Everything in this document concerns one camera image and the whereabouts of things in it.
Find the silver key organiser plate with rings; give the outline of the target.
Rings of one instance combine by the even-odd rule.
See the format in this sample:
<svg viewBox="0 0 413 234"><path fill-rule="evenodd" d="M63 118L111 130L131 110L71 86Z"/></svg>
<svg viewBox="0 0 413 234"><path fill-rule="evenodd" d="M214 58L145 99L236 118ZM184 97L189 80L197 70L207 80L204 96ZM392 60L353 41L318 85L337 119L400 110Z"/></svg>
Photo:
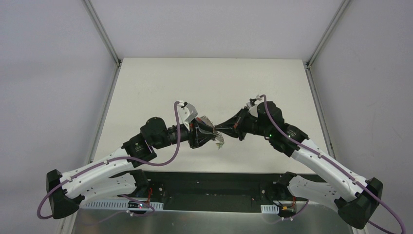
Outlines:
<svg viewBox="0 0 413 234"><path fill-rule="evenodd" d="M206 133L206 134L208 134L208 133L210 133L210 132L207 132L207 131L203 131L201 128L199 128L199 131L201 132L201 133ZM216 133L214 133L215 135L216 135L216 138L215 138L215 140L213 140L213 141L215 141L215 144L217 145L217 147L218 147L218 150L219 149L221 149L222 147L223 147L223 145L224 145L224 137L223 137L223 135L222 135L222 133L220 133L220 132L217 132L216 131Z"/></svg>

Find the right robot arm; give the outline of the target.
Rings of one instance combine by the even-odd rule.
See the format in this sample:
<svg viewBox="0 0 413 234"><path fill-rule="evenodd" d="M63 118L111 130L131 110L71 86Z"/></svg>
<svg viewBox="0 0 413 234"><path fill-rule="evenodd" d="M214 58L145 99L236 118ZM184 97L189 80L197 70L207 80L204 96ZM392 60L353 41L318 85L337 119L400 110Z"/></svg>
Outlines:
<svg viewBox="0 0 413 234"><path fill-rule="evenodd" d="M379 206L377 199L383 191L380 180L366 179L338 163L305 132L286 123L281 109L272 101L249 104L215 129L239 140L246 134L263 136L275 150L307 166L324 180L313 182L287 172L276 187L281 199L295 196L317 202L337 212L356 229L363 229Z"/></svg>

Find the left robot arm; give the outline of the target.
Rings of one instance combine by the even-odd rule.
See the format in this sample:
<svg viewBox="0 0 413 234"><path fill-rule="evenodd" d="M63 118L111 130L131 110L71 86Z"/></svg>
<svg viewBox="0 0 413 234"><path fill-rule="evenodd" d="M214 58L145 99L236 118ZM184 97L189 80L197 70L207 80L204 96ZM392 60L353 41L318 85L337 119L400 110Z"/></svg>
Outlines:
<svg viewBox="0 0 413 234"><path fill-rule="evenodd" d="M46 175L47 195L41 204L49 202L47 218L68 217L87 203L115 195L143 197L148 193L147 178L139 166L170 164L188 142L197 149L209 141L223 142L207 117L191 117L183 123L166 127L160 117L152 117L140 128L140 133L123 143L108 156L68 172L51 170Z"/></svg>

